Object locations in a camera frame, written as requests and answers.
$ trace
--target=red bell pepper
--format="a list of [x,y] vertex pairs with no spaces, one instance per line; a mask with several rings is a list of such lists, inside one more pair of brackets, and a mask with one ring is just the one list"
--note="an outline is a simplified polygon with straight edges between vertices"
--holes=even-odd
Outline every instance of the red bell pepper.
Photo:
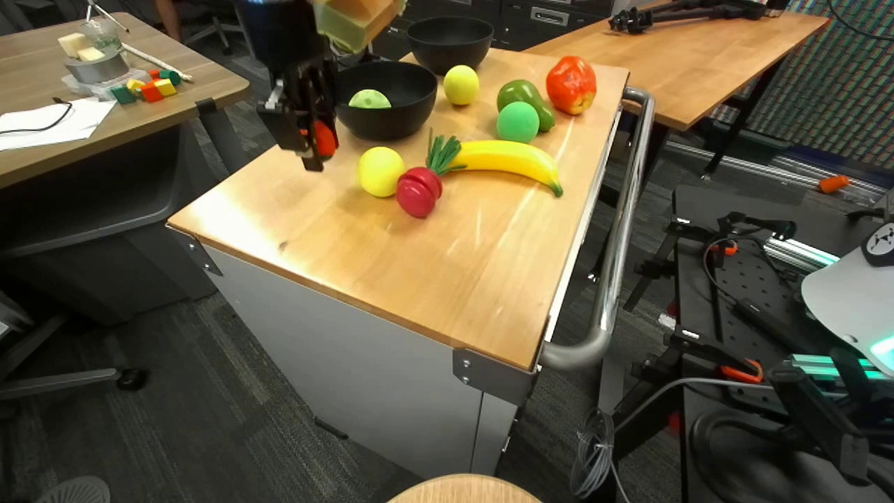
[[595,98],[595,71],[581,56],[564,56],[547,76],[547,95],[564,115],[584,115]]

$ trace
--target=bowl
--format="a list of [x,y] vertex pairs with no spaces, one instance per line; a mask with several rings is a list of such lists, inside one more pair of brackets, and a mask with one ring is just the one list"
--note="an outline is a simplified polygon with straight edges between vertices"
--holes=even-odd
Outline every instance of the bowl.
[[454,64],[479,69],[494,42],[494,27],[479,16],[430,16],[408,27],[416,62],[439,76]]
[[[377,88],[391,101],[391,108],[356,108],[352,95]],[[339,119],[363,138],[412,137],[430,116],[439,98],[439,77],[408,62],[363,62],[339,71]]]

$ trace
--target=banana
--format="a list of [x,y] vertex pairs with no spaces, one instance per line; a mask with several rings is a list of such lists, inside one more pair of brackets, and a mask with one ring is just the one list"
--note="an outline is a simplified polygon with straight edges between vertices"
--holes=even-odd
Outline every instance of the banana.
[[547,183],[556,197],[564,192],[554,157],[528,141],[468,138],[450,161],[450,171],[518,173]]

